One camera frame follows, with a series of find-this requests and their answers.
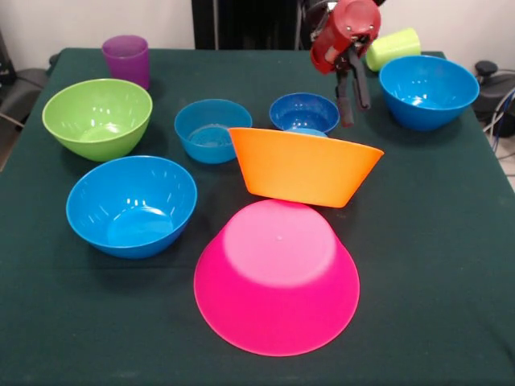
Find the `bowl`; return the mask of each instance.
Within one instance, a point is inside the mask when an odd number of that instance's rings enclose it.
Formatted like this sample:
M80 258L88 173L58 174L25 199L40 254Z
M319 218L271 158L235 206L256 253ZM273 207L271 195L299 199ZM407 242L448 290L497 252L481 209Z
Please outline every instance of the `bowl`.
M229 132L250 193L326 207L343 207L384 154L359 143L287 131Z
M112 256L142 259L163 251L186 227L196 205L190 174L165 158L115 159L82 177L68 196L73 230Z
M286 131L288 133L314 135L316 137L322 137L322 138L327 138L328 137L325 133L322 133L321 131L318 131L318 130L315 130L315 129L305 129L303 127L296 127L295 129L289 129L289 130L286 130Z
M235 159L228 128L252 126L252 117L238 103L206 99L180 110L174 126L190 157L198 162L215 164Z
M270 120L281 130L333 130L340 120L338 108L329 99L309 92L281 96L270 106Z
M64 147L87 159L109 161L127 155L145 133L152 98L137 84L95 79L54 95L43 123Z
M479 95L476 78L450 60L405 56L379 73L385 102L402 126L430 131L456 119Z
M342 332L360 281L317 211L268 199L241 209L211 241L196 266L194 292L221 338L255 354L290 356Z

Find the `pink bowl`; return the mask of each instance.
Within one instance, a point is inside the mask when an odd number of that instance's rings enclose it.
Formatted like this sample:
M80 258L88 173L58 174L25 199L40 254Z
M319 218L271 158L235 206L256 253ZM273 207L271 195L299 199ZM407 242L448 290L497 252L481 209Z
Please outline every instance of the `pink bowl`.
M301 203L241 209L195 271L200 313L223 339L260 355L299 355L332 341L356 311L360 282L328 222Z

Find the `blue bowl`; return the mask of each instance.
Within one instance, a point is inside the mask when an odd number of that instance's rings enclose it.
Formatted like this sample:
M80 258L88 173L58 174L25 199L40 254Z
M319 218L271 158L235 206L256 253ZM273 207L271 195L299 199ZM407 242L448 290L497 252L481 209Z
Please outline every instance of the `blue bowl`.
M296 127L295 129L289 129L289 130L285 130L285 131L287 131L288 133L314 135L315 137L323 137L323 138L328 137L325 133L322 133L321 131L318 131L315 129L305 129L303 127Z
M222 163L236 157L228 128L251 127L252 117L238 103L206 99L180 110L174 126L190 157L203 163Z
M379 73L385 102L402 126L430 131L457 118L479 95L476 78L449 60L405 56Z
M104 253L142 259L180 235L196 205L190 174L165 158L115 159L73 187L66 216L77 235Z
M270 106L270 120L281 130L333 130L340 120L338 108L329 99L309 92L281 96Z

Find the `lime green bowl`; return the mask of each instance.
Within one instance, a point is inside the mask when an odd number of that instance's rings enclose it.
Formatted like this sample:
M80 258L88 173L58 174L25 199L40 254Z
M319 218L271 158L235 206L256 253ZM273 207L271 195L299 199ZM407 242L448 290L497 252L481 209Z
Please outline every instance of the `lime green bowl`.
M152 98L137 84L95 79L54 95L43 109L43 124L64 147L92 161L127 155L145 133Z

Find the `table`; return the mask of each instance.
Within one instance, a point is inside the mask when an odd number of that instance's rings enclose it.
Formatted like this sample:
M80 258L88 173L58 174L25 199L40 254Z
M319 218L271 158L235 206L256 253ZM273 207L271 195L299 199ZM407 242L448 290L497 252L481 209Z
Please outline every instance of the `table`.
M0 174L0 384L513 384L515 195L470 109L433 133L389 116L377 76L373 107L335 138L385 156L343 209L317 208L353 255L360 304L328 346L290 358L240 351L197 310L206 244L260 198L237 162L206 166L183 152L176 113L199 99L243 104L256 127L289 92L333 98L306 52L150 54L151 123L133 154L185 166L199 189L184 234L144 261L108 257L68 226L64 205L96 163L64 149L41 112L58 90L107 76L99 50L66 49Z

